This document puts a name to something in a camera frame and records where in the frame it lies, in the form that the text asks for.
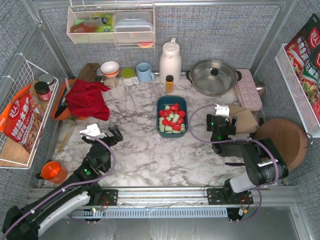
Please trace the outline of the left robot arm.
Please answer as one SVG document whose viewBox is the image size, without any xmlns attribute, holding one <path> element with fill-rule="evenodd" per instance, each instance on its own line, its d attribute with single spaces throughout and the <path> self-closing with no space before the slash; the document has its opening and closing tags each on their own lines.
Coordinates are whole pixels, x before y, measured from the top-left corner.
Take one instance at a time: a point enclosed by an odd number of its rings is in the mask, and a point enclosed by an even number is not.
<svg viewBox="0 0 320 240">
<path fill-rule="evenodd" d="M 91 147 L 81 165 L 58 187 L 22 208 L 10 208 L 2 226 L 3 240 L 37 240 L 52 225 L 79 207 L 96 204 L 103 189 L 99 181 L 115 168 L 116 157 L 111 147 L 123 141 L 117 125 L 109 127 L 111 136 L 81 133 Z"/>
</svg>

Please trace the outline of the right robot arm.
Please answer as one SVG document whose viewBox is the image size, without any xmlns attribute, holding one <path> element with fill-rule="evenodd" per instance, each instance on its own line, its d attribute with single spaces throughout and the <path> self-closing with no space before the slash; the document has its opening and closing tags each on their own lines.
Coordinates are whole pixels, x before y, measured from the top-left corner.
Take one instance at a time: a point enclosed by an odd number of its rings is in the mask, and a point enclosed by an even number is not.
<svg viewBox="0 0 320 240">
<path fill-rule="evenodd" d="M 210 205 L 251 205 L 252 189 L 288 175 L 269 138 L 231 139 L 231 123 L 208 115 L 210 140 L 176 131 L 126 136 L 115 151 L 109 183 L 117 187 L 193 187 L 203 185 Z"/>
</svg>

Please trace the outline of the teal storage basket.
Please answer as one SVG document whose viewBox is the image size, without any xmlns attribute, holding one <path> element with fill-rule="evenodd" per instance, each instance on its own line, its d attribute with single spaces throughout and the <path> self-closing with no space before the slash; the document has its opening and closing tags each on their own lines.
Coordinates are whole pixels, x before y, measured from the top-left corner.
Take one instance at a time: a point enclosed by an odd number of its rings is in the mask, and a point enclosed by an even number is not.
<svg viewBox="0 0 320 240">
<path fill-rule="evenodd" d="M 185 116 L 182 117 L 184 119 L 184 123 L 180 124 L 181 125 L 181 130 L 172 130 L 172 131 L 167 131 L 167 132 L 160 132 L 159 130 L 159 118 L 160 116 L 160 111 L 166 111 L 165 106 L 171 106 L 174 105 L 175 103 L 178 103 L 180 105 L 180 110 L 179 111 L 184 111 Z M 179 114 L 179 111 L 173 111 L 173 114 Z M 158 130 L 158 133 L 164 137 L 164 138 L 181 138 L 185 135 L 185 133 L 188 130 L 189 123 L 188 123 L 188 108 L 187 108 L 187 102 L 186 100 L 181 97 L 181 96 L 175 96 L 175 95 L 168 95 L 168 96 L 162 96 L 158 99 L 157 104 L 156 104 L 156 128 Z M 167 117 L 164 117 L 165 119 L 172 121 L 167 115 Z"/>
</svg>

